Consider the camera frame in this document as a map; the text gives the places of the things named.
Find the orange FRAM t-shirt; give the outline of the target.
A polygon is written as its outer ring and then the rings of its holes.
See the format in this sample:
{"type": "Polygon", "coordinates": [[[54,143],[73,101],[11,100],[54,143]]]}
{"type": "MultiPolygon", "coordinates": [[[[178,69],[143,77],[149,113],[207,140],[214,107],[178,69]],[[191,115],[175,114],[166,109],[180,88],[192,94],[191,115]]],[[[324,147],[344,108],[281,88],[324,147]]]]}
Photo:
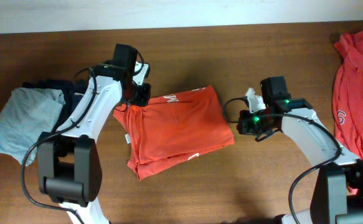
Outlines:
{"type": "Polygon", "coordinates": [[[113,117],[131,145],[128,167],[143,180],[235,143],[212,86],[121,106],[113,117]]]}

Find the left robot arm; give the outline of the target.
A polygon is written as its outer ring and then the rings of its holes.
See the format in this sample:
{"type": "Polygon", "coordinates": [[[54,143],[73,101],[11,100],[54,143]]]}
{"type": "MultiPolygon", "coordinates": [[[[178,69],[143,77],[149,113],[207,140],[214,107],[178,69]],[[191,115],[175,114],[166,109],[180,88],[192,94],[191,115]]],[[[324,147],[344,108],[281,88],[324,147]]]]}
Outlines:
{"type": "Polygon", "coordinates": [[[148,104],[149,72],[149,64],[142,62],[89,68],[87,89],[74,111],[54,133],[40,135],[35,147],[39,190],[72,223],[109,223],[98,199],[103,175],[97,140],[115,106],[148,104]]]}

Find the grey folded shirt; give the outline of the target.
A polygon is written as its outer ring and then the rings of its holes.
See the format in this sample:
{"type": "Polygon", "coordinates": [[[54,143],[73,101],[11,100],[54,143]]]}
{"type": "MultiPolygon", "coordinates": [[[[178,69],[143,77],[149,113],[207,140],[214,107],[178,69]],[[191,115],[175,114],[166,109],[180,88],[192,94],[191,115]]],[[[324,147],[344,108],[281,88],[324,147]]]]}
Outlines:
{"type": "Polygon", "coordinates": [[[0,112],[0,154],[22,162],[42,132],[53,130],[65,105],[61,90],[16,88],[0,112]]]}

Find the red crumpled shirt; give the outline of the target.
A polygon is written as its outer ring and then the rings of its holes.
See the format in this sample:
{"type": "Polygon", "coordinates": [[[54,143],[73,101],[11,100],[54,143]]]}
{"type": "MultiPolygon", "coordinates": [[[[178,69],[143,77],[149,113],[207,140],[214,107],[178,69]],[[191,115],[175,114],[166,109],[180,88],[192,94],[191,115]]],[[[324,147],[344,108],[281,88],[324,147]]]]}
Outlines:
{"type": "Polygon", "coordinates": [[[334,44],[342,57],[332,89],[334,135],[363,160],[363,31],[334,44]]]}

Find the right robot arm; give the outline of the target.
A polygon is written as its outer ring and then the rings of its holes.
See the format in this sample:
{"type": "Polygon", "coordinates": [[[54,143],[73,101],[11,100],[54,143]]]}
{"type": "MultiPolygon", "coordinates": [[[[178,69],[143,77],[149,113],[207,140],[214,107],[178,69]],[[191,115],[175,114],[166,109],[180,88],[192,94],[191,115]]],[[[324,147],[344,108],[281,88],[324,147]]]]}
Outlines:
{"type": "Polygon", "coordinates": [[[317,172],[311,204],[306,210],[276,217],[277,223],[363,223],[363,160],[346,149],[320,122],[313,107],[303,98],[293,99],[283,77],[260,82],[261,95],[249,88],[242,100],[247,110],[240,112],[237,130],[252,135],[257,142],[275,133],[288,136],[312,165],[300,174],[289,189],[293,203],[297,183],[317,172]]]}

